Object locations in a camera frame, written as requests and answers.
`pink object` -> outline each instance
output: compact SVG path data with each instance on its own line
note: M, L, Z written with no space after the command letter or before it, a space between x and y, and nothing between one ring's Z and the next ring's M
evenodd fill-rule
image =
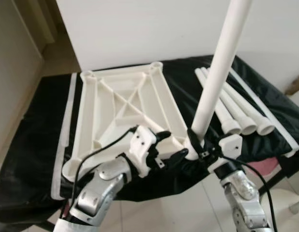
M255 169L257 169L262 176L267 176L274 171L274 169L278 166L278 160L276 157L268 158L259 162L251 162L249 163Z
M69 202L67 202L67 204L64 206L64 211L63 211L63 217L62 218L65 218L69 214L69 210L70 210L70 205L69 205Z

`robot end effector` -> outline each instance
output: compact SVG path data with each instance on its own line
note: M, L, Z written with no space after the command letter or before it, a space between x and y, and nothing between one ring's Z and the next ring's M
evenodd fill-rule
M237 230L271 232L255 185L238 166L226 162L219 155L238 157L242 149L242 138L239 135L226 136L219 140L217 146L204 150L193 131L188 130L188 134L193 148L198 152L199 161L204 162L209 172L215 172L221 179ZM154 134L149 128L139 126L130 141L129 151L101 164L95 170L94 178L82 189L67 220L81 225L99 226L113 198L126 183L137 175L146 177L153 168L164 167L164 163L157 157L156 145L170 135L168 131Z

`white rod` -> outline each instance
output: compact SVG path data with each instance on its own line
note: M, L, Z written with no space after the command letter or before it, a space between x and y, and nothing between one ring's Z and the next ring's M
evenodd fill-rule
M223 89L230 97L241 107L241 109L250 116L257 124L257 133L259 135L267 135L271 133L275 126L267 117L264 117L256 110L241 94L239 94L232 86L225 83Z
M238 41L248 16L252 0L231 0L228 7L220 38L216 47L208 81L200 98L198 108L191 126L199 140L202 141L214 114L214 108L219 98L222 85L226 81L229 69L234 60ZM189 160L196 160L197 153L190 142L185 142L189 149L186 156Z
M205 74L201 71L201 69L195 69L195 73L198 77L198 80L200 81L201 85L204 87L206 83L206 77ZM229 111L226 109L225 105L221 102L221 100L218 98L216 107L215 107L215 113L221 122L221 129L224 134L240 134L242 129L238 122L234 120L229 113Z
M255 103L260 107L266 117L271 120L275 128L279 133L287 140L289 145L292 147L292 151L284 154L287 158L295 154L299 150L299 145L295 139L290 135L290 133L283 127L283 125L278 121L275 115L267 108L267 106L261 101L261 99L250 89L250 87L242 80L242 78L233 70L230 70L232 76L240 83L243 89L249 94L249 96L255 101Z
M209 72L206 68L201 68L201 71L205 77L208 76ZM249 135L256 131L256 123L244 113L238 104L223 89L220 93L220 99L233 118L237 120L241 126L243 135Z

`black cable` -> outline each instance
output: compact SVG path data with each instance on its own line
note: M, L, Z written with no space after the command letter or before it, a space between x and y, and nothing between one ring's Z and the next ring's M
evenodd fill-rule
M119 142L120 140L122 140L122 139L123 139L129 132L134 132L134 131L136 130L136 128L137 128L137 127L130 128L130 129L127 130L123 135L121 135L118 139L116 139L115 141L113 141L113 142L111 142L110 144L106 145L105 147L103 147L103 148L101 148L101 149L99 149L99 150L97 150L97 151L94 151L94 152L90 153L89 155L87 155L87 156L81 161L81 163L80 163L80 164L78 165L78 167L77 167L76 174L75 174L75 181L74 181L74 183L73 183L73 188L72 188L72 197L71 197L71 198L72 198L72 202L71 202L71 205L74 204L74 201L75 201L75 198L76 198L75 195L76 195L76 186L77 186L77 182L78 182L78 175L79 175L79 172L80 172L80 169L81 169L83 163L84 163L87 159L89 159L90 157L92 157L92 156L94 156L94 155L100 153L101 151L104 151L105 149L107 149L107 148L113 146L114 144L118 143L118 142Z
M87 175L89 174L89 173L91 173L93 170L95 170L97 167L99 167L101 165L101 163L99 163L99 164L97 164L96 166L94 166L94 167L92 167L89 171L87 171L77 182L79 183L80 181L82 181L83 180L83 178L85 178L85 177L87 177ZM64 213L64 208L61 210L61 213L60 213L60 216L59 216L59 218L62 218L62 216L63 216L63 213Z
M273 229L274 229L275 232L278 232L277 225L276 225L276 219L275 219L275 213L274 213L273 201L271 199L270 189L269 189L266 181L264 180L263 176L257 171L257 169L255 169L254 167L250 166L249 164L247 164L247 163L245 163L243 161L240 161L240 160L237 160L237 159L232 159L232 158L226 157L224 155L220 155L220 157L222 157L222 158L224 158L226 160L233 161L233 162L239 163L241 165L244 165L247 168L249 168L252 171L254 171L258 175L258 177L260 177L261 181L263 182L264 188L265 188L265 190L267 192L268 198L269 198L269 204L270 204L270 209L271 209L271 220L272 220L272 223L273 223Z

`tiled floor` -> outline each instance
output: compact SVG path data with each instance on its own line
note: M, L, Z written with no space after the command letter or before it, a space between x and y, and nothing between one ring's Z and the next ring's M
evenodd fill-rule
M67 34L61 33L54 44L48 45L43 56L45 65L41 76L79 72L71 43ZM0 166L8 145L0 156ZM259 185L259 180L248 172ZM299 194L299 172L294 179L283 180L278 187ZM55 223L57 211L50 219ZM229 204L218 179L214 174L196 184L186 192L161 199L134 203L113 202L100 228L101 232L232 232L235 226ZM32 226L25 232L45 232Z

